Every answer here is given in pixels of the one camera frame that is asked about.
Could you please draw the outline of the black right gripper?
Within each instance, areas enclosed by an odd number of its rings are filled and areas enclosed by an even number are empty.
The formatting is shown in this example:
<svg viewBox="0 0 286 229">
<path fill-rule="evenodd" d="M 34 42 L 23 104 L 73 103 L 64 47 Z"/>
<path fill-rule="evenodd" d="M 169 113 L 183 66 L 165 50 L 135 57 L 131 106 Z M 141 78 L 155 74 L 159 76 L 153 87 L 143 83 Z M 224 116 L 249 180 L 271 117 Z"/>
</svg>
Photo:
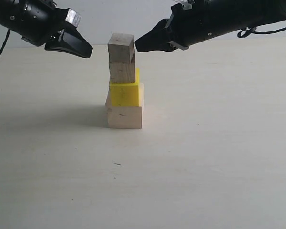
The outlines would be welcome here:
<svg viewBox="0 0 286 229">
<path fill-rule="evenodd" d="M 229 33 L 229 1 L 187 0 L 171 7 L 169 19 L 135 41 L 138 52 L 187 50 L 191 45 Z"/>
</svg>

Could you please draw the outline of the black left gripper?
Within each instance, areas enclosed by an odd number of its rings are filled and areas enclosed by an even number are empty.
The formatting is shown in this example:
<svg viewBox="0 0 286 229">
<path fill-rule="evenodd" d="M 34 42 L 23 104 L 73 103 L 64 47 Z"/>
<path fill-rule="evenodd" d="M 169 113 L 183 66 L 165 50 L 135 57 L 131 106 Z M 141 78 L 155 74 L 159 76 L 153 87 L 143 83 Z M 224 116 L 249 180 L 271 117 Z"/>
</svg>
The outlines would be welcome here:
<svg viewBox="0 0 286 229">
<path fill-rule="evenodd" d="M 90 58 L 93 47 L 76 30 L 81 15 L 71 8 L 57 8 L 52 0 L 21 0 L 20 28 L 22 39 L 41 46 L 54 29 L 65 29 L 54 34 L 44 46 L 46 51 L 64 52 Z"/>
</svg>

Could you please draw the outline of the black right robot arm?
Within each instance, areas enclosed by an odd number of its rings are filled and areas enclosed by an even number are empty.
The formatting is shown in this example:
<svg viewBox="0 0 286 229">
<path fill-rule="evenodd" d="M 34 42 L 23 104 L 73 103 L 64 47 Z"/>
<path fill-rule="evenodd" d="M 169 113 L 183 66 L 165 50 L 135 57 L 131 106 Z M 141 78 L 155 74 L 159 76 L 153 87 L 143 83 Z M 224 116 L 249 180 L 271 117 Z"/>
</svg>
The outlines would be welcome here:
<svg viewBox="0 0 286 229">
<path fill-rule="evenodd" d="M 285 21 L 286 0 L 181 0 L 171 11 L 134 42 L 138 52 L 184 51 L 235 31 L 245 38 L 258 26 Z"/>
</svg>

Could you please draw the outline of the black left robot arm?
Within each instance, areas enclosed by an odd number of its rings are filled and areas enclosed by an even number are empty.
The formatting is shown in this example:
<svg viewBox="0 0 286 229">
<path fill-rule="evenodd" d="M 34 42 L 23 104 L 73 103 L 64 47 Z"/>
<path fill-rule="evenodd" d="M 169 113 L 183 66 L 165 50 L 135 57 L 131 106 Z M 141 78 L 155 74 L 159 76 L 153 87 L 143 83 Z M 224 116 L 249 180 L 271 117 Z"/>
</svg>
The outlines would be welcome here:
<svg viewBox="0 0 286 229">
<path fill-rule="evenodd" d="M 0 25 L 47 51 L 90 58 L 93 47 L 77 31 L 81 15 L 52 0 L 0 0 Z"/>
</svg>

